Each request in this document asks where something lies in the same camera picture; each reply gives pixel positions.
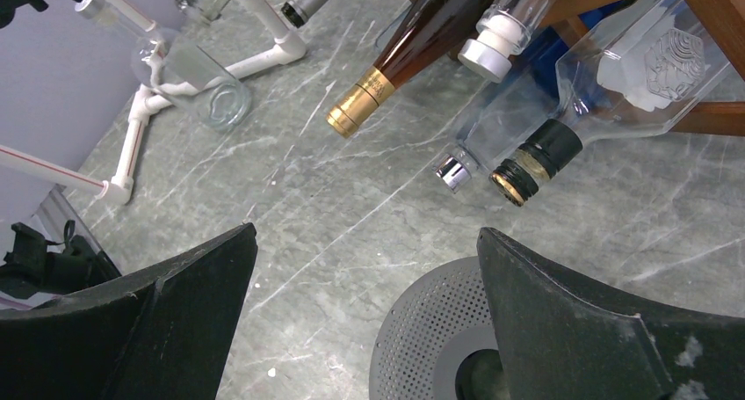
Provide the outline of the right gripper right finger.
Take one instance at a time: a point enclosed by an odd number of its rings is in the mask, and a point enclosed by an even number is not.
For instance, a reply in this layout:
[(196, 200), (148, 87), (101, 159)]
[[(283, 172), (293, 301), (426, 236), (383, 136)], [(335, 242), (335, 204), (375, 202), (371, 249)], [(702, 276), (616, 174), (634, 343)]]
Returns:
[(742, 318), (630, 294), (497, 229), (477, 251), (512, 398), (743, 398)]

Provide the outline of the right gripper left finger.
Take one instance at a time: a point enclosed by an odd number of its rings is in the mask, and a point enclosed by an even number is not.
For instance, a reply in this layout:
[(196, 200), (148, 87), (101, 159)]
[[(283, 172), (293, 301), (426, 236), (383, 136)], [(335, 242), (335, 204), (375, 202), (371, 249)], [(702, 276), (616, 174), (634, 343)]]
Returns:
[(37, 308), (4, 310), (2, 398), (215, 398), (257, 251), (243, 224)]

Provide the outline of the clear bottle dark label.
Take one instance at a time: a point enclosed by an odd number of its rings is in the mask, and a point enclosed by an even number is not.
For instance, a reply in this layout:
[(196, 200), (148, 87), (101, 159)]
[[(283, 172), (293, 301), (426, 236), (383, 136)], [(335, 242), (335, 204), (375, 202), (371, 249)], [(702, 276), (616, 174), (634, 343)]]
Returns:
[(124, 0), (81, 0), (75, 10), (133, 42), (131, 68), (151, 93), (220, 131), (248, 116), (250, 90), (180, 32), (158, 25)]

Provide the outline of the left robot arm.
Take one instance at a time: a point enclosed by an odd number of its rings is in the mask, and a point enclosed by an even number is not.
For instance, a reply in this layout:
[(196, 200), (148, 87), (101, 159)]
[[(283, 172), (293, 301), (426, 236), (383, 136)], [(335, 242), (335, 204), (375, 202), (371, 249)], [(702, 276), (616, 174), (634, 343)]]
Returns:
[[(48, 4), (44, 0), (1, 0), (1, 28), (6, 27), (15, 17), (16, 9), (30, 5), (36, 11), (44, 11)], [(1, 148), (1, 160), (8, 160), (10, 166), (20, 166), (25, 171), (28, 163), (31, 171), (42, 169), (53, 181), (57, 178), (62, 185), (73, 185), (80, 180), (73, 171), (57, 167), (36, 157)], [(37, 293), (67, 295), (89, 287), (115, 280), (122, 276), (115, 264), (105, 254), (97, 242), (90, 243), (84, 235), (77, 234), (83, 223), (71, 206), (63, 199), (61, 192), (53, 190), (50, 195), (52, 206), (61, 208), (67, 217), (62, 230), (62, 241), (47, 240), (42, 233), (30, 226), (16, 222), (11, 225), (15, 233), (12, 251), (4, 256), (1, 265), (1, 292), (18, 299), (28, 299)], [(50, 251), (50, 247), (62, 247), (61, 251)]]

